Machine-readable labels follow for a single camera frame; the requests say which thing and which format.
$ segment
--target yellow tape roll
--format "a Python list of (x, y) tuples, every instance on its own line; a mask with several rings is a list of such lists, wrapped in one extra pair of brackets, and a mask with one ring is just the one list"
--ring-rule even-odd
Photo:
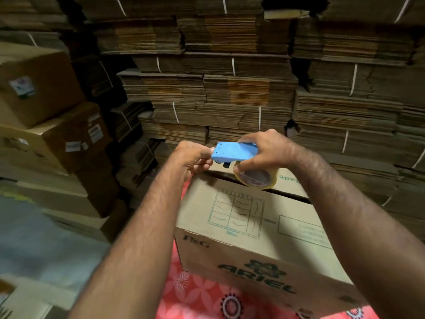
[(235, 173), (236, 178), (248, 187), (255, 187), (257, 189), (272, 188), (278, 180), (278, 169), (276, 170), (251, 170), (242, 173)]

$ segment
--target person's left hand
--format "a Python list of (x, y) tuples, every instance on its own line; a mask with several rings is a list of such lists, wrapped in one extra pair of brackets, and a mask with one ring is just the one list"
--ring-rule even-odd
[(181, 141), (170, 155), (169, 161), (177, 163), (185, 169), (184, 181), (190, 179), (191, 174), (208, 170), (213, 164), (211, 155), (214, 148), (191, 141)]

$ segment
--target red patterned tablecloth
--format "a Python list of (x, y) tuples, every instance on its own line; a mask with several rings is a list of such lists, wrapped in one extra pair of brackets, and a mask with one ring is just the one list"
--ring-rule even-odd
[[(185, 183), (183, 194), (189, 182)], [(157, 319), (300, 319), (290, 310), (282, 310), (259, 301), (241, 291), (217, 282), (206, 280), (184, 271), (176, 243), (173, 246), (170, 271)], [(327, 316), (323, 319), (379, 319), (370, 306)]]

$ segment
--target floor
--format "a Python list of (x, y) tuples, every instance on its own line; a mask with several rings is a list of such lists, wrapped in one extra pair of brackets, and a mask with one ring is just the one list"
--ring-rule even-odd
[(56, 227), (35, 204), (0, 196), (0, 274), (79, 291), (108, 248)]

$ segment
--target green flower logo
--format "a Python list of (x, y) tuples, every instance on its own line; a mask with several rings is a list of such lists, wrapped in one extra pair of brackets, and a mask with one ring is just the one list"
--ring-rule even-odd
[(260, 275), (268, 275), (272, 278), (279, 279), (279, 275), (286, 275), (285, 272), (279, 270), (279, 268), (271, 263), (261, 263), (255, 260), (250, 260), (251, 263), (245, 264), (247, 268), (253, 269), (254, 273)]

